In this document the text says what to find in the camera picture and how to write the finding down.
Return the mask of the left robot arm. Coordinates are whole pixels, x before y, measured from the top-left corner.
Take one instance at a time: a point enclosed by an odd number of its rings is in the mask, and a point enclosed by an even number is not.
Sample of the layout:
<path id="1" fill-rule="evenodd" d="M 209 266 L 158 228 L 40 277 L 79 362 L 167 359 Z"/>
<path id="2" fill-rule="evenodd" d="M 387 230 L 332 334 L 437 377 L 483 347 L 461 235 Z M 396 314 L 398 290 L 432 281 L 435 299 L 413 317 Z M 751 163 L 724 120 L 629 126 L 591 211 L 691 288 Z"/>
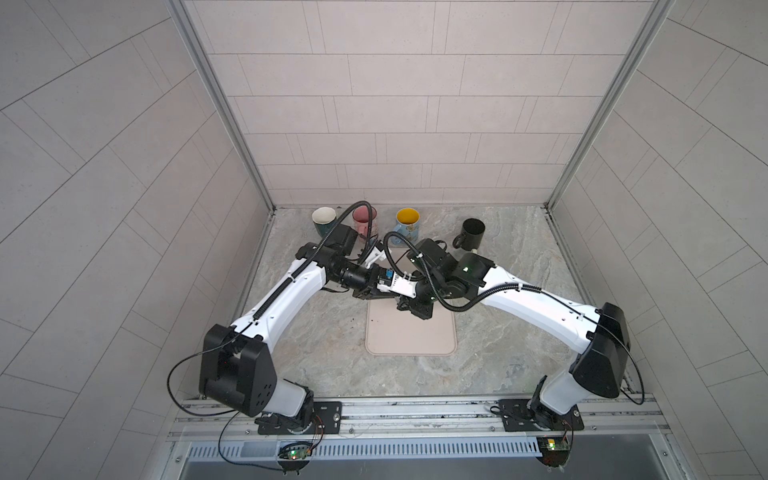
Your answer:
<path id="1" fill-rule="evenodd" d="M 349 257 L 357 232 L 340 225 L 320 243 L 307 243 L 268 294 L 230 326 L 214 326 L 204 337 L 199 392 L 245 416 L 262 412 L 304 426 L 313 413 L 313 392 L 280 379 L 272 352 L 291 321 L 328 282 L 363 299 L 390 298 L 397 275 L 378 261 L 386 253 L 374 238 L 360 260 Z"/>

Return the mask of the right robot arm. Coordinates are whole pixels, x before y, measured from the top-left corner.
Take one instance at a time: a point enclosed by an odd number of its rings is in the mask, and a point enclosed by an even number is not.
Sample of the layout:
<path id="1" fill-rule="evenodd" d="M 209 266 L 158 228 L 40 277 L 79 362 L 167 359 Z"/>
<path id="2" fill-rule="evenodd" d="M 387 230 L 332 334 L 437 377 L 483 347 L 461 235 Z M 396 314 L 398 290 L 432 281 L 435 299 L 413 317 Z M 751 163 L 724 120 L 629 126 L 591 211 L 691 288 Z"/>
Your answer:
<path id="1" fill-rule="evenodd" d="M 555 375 L 543 377 L 525 412 L 542 429 L 569 425 L 575 406 L 590 395 L 615 399 L 621 392 L 631 347 L 623 311 L 561 298 L 514 276 L 476 253 L 455 258 L 432 240 L 408 248 L 413 272 L 392 266 L 380 288 L 390 288 L 399 306 L 430 318 L 434 304 L 454 313 L 483 304 L 540 328 L 568 346 L 574 357 Z"/>

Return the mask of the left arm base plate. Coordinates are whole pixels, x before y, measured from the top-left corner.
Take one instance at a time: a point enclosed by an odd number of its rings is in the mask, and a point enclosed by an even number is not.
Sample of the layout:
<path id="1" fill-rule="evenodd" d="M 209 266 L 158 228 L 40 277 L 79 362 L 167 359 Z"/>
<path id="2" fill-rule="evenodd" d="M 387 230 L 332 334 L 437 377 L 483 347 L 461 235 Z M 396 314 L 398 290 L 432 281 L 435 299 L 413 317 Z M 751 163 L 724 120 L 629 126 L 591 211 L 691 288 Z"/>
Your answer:
<path id="1" fill-rule="evenodd" d="M 321 401 L 303 407 L 296 417 L 270 413 L 256 418 L 254 423 L 259 435 L 309 435 L 320 430 L 325 434 L 338 434 L 341 417 L 341 402 Z"/>

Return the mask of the pink patterned mug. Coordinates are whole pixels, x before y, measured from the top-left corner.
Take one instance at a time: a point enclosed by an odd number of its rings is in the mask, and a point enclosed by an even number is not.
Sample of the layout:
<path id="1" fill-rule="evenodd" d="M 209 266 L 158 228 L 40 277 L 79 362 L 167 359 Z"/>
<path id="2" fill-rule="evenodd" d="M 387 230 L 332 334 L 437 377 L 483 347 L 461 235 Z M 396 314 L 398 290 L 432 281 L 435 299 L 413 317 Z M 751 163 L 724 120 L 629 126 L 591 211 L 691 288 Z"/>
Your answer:
<path id="1" fill-rule="evenodd" d="M 377 209 L 359 206 L 353 213 L 354 229 L 360 239 L 375 238 L 378 235 Z"/>

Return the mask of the black mug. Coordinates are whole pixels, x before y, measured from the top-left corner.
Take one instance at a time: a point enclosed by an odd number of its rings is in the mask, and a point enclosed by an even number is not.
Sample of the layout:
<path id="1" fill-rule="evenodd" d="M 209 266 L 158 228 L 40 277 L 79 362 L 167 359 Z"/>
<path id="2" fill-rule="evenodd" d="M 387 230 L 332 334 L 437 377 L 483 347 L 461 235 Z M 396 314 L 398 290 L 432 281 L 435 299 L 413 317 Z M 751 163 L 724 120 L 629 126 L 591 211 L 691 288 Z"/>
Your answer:
<path id="1" fill-rule="evenodd" d="M 477 218 L 468 218 L 462 222 L 460 233 L 453 239 L 452 247 L 465 251 L 477 250 L 486 231 L 485 223 Z"/>

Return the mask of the dark green mug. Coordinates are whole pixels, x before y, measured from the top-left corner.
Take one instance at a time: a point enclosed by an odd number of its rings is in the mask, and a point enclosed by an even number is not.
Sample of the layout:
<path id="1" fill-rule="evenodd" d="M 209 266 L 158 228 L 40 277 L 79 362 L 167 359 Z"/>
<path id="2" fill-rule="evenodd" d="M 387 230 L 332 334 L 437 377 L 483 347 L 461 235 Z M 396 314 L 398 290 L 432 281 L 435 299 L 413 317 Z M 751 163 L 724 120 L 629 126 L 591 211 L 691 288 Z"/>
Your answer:
<path id="1" fill-rule="evenodd" d="M 312 212 L 311 219 L 318 235 L 324 238 L 332 230 L 337 213 L 334 208 L 319 207 Z"/>

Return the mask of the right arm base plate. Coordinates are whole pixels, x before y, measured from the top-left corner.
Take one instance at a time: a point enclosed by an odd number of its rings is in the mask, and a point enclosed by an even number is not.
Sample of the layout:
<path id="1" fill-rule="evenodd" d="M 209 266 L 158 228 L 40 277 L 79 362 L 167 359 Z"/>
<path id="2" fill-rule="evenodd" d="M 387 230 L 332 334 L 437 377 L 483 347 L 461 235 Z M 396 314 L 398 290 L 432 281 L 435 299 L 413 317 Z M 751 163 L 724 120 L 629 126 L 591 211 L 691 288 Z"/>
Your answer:
<path id="1" fill-rule="evenodd" d="M 529 399 L 501 399 L 494 405 L 506 432 L 565 432 L 584 429 L 577 405 L 567 414 L 561 415 L 543 405 L 530 408 L 529 403 Z"/>

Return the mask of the blue patterned mug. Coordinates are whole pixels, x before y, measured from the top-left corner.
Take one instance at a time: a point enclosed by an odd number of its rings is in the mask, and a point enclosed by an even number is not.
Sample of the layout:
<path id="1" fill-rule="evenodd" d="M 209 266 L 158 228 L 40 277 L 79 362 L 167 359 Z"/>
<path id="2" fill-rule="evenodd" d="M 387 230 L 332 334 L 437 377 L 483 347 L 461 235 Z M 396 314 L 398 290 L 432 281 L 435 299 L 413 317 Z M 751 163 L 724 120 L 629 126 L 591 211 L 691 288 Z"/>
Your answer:
<path id="1" fill-rule="evenodd" d="M 420 213 L 414 208 L 400 209 L 396 214 L 394 230 L 403 235 L 410 243 L 416 244 L 419 238 Z"/>

